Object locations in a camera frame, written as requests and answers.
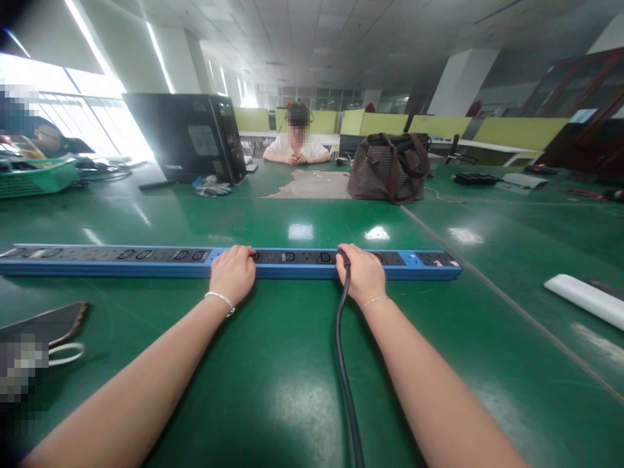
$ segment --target brown handbag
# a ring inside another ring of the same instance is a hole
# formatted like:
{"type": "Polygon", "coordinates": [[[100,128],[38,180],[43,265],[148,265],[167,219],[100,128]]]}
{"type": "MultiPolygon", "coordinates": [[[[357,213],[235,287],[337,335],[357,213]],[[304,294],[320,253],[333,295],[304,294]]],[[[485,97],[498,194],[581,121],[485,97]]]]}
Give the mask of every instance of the brown handbag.
{"type": "Polygon", "coordinates": [[[418,133],[392,138],[385,133],[369,135],[357,147],[348,192],[353,198],[404,205],[423,199],[429,170],[428,152],[418,133]],[[403,140],[401,150],[397,148],[400,139],[403,140]]]}

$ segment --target white cylinder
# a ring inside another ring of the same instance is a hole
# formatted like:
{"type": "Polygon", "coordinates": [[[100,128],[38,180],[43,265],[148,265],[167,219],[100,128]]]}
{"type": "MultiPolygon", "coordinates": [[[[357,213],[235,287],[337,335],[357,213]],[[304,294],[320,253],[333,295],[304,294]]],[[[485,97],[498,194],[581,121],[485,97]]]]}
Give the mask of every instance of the white cylinder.
{"type": "Polygon", "coordinates": [[[624,331],[624,301],[564,274],[549,279],[544,286],[624,331]]]}

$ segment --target plastic basket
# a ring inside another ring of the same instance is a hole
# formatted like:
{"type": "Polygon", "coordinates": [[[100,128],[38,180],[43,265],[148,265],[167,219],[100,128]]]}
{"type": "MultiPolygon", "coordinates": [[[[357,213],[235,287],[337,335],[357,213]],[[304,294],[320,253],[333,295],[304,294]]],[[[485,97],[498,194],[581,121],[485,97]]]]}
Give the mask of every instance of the plastic basket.
{"type": "Polygon", "coordinates": [[[29,159],[29,164],[41,169],[0,174],[0,199],[60,192],[80,180],[76,162],[74,158],[29,159]]]}

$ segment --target hand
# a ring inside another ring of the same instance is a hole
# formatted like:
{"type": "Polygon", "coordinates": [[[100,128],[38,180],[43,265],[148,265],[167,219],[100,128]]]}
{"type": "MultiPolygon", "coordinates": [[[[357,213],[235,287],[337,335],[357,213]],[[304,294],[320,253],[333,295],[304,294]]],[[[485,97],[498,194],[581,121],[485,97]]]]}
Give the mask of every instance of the hand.
{"type": "Polygon", "coordinates": [[[236,307],[254,285],[254,254],[251,247],[236,245],[219,255],[213,260],[209,290],[225,296],[236,307]]]}
{"type": "MultiPolygon", "coordinates": [[[[351,296],[361,307],[369,300],[385,296],[385,272],[381,262],[370,252],[363,252],[353,244],[338,245],[344,250],[351,261],[351,296]]],[[[340,281],[345,285],[345,260],[341,254],[336,255],[336,268],[340,281]]]]}

